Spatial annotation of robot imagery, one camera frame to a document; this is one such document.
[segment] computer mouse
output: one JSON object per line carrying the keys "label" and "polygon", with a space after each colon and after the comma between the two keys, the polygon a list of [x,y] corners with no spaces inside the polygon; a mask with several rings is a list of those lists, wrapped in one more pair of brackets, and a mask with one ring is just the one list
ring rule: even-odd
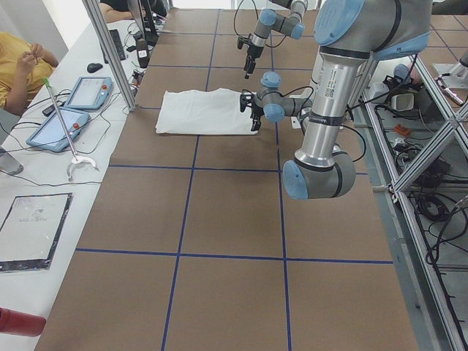
{"label": "computer mouse", "polygon": [[88,71],[88,73],[95,73],[96,71],[99,71],[101,68],[102,68],[101,64],[92,64],[91,63],[86,67],[86,70]]}

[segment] red cylinder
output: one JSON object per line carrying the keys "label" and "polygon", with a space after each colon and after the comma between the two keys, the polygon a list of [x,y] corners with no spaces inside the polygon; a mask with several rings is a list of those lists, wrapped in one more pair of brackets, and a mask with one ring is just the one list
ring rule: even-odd
{"label": "red cylinder", "polygon": [[44,317],[0,308],[0,333],[38,336],[44,330],[44,325]]}

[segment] white desk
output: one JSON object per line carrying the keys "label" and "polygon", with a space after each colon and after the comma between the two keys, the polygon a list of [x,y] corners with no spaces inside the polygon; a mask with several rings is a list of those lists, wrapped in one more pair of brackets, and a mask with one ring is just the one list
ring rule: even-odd
{"label": "white desk", "polygon": [[[109,29],[118,29],[124,44],[124,40],[127,37],[127,29],[131,23],[134,22],[131,20],[124,20],[111,23],[109,24]],[[130,28],[135,31],[136,26],[132,25]],[[133,44],[134,40],[130,37],[128,39],[128,45]],[[80,76],[113,76],[107,64],[104,64],[104,67],[94,74],[88,74],[86,67],[91,62],[104,64],[99,41],[94,32],[94,28],[90,24],[50,77],[49,81],[53,87],[53,92],[57,94],[62,89],[73,88]],[[135,51],[128,53],[127,60],[121,63],[129,78],[133,69],[141,71],[137,65]],[[119,88],[114,84],[112,94],[117,92],[119,92]],[[48,93],[45,88],[43,88],[32,103],[47,97]],[[50,105],[50,100],[38,104],[38,106],[28,110],[20,121],[44,121],[45,117],[41,114],[41,111],[48,105]],[[92,113],[91,117],[96,117],[98,113],[99,111]],[[128,109],[125,101],[121,95],[119,95],[103,113],[103,116],[110,122],[111,126],[96,150],[89,155],[97,162],[99,172],[88,164],[75,165],[72,169],[74,182],[100,182],[103,179],[107,166],[109,165],[110,155],[117,144],[117,140],[124,126],[127,113]],[[109,124],[100,117],[92,121],[75,140],[75,147],[78,152],[92,150],[108,125]],[[21,125],[14,129],[12,135],[19,139],[23,147],[27,147],[26,138],[31,135],[34,128],[35,127],[29,127],[28,124]],[[16,150],[20,148],[12,137],[7,138],[3,147],[6,150]],[[72,159],[71,152],[67,151],[62,154],[55,154],[49,151],[16,151],[12,154],[24,166],[24,171],[20,176],[39,184],[62,184],[68,182],[66,169]],[[1,220],[6,216],[15,196],[56,194],[63,192],[73,193],[69,213],[64,223],[63,230],[61,231],[61,236],[50,269],[22,273],[1,273],[1,307],[37,314],[47,318],[98,189],[99,184],[65,185],[57,187],[35,186],[24,180],[13,178],[3,173],[0,174]],[[0,350],[33,350],[38,339],[39,337],[31,338],[0,333]]]}

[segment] white towel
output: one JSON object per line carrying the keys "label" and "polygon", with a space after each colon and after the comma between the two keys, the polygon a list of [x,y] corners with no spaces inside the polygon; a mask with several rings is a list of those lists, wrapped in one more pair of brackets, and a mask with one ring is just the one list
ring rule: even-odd
{"label": "white towel", "polygon": [[253,135],[250,108],[239,110],[241,93],[215,91],[166,91],[156,123],[156,133],[201,135]]}

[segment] tablet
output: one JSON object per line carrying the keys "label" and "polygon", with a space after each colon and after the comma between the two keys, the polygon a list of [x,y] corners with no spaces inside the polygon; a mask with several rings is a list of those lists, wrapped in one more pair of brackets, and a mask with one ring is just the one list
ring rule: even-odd
{"label": "tablet", "polygon": [[[60,111],[64,117],[69,135],[73,140],[80,134],[86,123],[88,123],[89,113],[81,110],[73,110],[68,107],[60,107]],[[67,136],[64,134],[64,128],[60,123],[56,111],[53,111],[40,127],[36,129],[28,138],[26,144],[53,152],[60,152],[69,145]]]}
{"label": "tablet", "polygon": [[64,106],[75,110],[98,110],[109,97],[112,87],[110,77],[80,77]]}

